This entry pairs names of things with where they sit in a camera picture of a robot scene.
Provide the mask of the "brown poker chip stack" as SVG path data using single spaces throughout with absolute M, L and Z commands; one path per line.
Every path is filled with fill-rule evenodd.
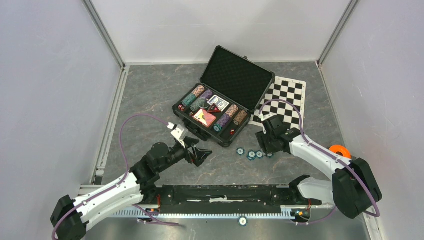
M 233 119 L 233 123 L 238 126 L 240 125 L 244 119 L 247 117 L 247 112 L 244 110 L 241 110 Z

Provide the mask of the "black red all-in triangle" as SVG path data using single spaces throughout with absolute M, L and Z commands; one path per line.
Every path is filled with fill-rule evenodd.
M 207 109 L 208 113 L 220 113 L 221 110 L 218 108 L 218 106 L 216 104 L 212 104 L 209 106 L 209 108 Z

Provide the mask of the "clear dealer button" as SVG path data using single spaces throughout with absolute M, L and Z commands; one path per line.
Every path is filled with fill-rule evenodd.
M 198 107 L 200 109 L 208 109 L 210 107 L 210 105 L 208 104 L 207 100 L 202 100 L 199 102 Z

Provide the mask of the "orange blue poker chip stack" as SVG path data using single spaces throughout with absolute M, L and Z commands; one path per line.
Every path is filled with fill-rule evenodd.
M 225 112 L 226 115 L 228 115 L 230 118 L 232 118 L 234 116 L 234 114 L 237 113 L 237 111 L 239 110 L 238 106 L 235 104 L 232 104 Z

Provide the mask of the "green yellow blue chip stack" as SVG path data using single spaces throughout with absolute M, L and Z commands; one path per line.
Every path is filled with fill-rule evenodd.
M 202 101 L 202 100 L 204 101 L 204 99 L 199 99 L 199 98 L 196 99 L 196 101 L 190 106 L 190 110 L 193 111 L 193 112 L 195 112 L 198 109 L 200 109 L 199 108 L 199 102 Z

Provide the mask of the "teal poker chip stack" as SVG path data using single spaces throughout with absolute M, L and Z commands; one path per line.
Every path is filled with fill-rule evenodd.
M 181 102 L 184 107 L 189 106 L 193 101 L 195 101 L 197 96 L 194 93 L 189 93 Z

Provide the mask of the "purple poker chip stack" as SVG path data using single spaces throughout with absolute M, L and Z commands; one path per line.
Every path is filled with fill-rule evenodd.
M 199 97 L 199 99 L 204 99 L 206 101 L 208 101 L 212 96 L 213 96 L 213 92 L 210 89 L 205 90 L 202 95 Z

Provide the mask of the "pink poker chip stack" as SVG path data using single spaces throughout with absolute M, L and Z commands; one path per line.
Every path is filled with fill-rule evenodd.
M 191 93 L 198 98 L 205 91 L 205 87 L 203 85 L 198 85 Z

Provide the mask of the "black poker case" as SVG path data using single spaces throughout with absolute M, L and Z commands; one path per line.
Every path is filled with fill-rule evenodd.
M 222 46 L 217 46 L 199 79 L 199 83 L 172 106 L 172 111 L 196 137 L 203 141 L 213 140 L 221 147 L 227 148 L 234 142 L 241 130 L 249 122 L 252 114 L 258 109 L 261 99 L 275 81 L 275 78 L 276 75 L 272 71 L 253 63 L 247 57 L 242 57 Z M 204 91 L 211 90 L 213 95 L 218 95 L 229 102 L 225 110 L 211 113 L 216 116 L 216 120 L 210 127 L 205 127 L 193 118 L 199 109 L 191 111 L 190 106 L 196 100 L 185 107 L 185 111 L 179 109 L 183 99 L 192 93 L 198 85 L 203 85 Z M 217 124 L 218 120 L 231 105 L 238 106 L 237 113 L 221 128 L 220 132 L 216 132 L 214 125 Z M 247 112 L 247 116 L 240 125 L 235 125 L 233 120 L 241 110 Z M 235 130 L 234 134 L 230 134 L 232 129 Z

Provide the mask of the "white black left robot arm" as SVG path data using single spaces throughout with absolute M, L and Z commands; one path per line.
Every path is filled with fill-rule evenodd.
M 61 197 L 50 217 L 53 240 L 81 240 L 92 227 L 111 214 L 140 202 L 153 203 L 157 198 L 156 181 L 160 173 L 185 160 L 199 167 L 213 153 L 197 148 L 198 140 L 189 139 L 184 147 L 176 142 L 173 147 L 163 142 L 151 149 L 115 181 L 80 197 Z

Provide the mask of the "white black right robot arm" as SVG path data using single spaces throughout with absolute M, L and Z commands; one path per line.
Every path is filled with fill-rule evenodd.
M 303 176 L 289 189 L 289 199 L 302 204 L 307 199 L 315 199 L 334 205 L 344 216 L 354 219 L 369 213 L 378 218 L 377 203 L 383 194 L 369 163 L 362 159 L 354 160 L 324 148 L 301 128 L 292 128 L 279 115 L 268 115 L 262 120 L 263 129 L 256 133 L 258 143 L 265 154 L 288 153 L 314 166 L 328 179 L 317 180 Z

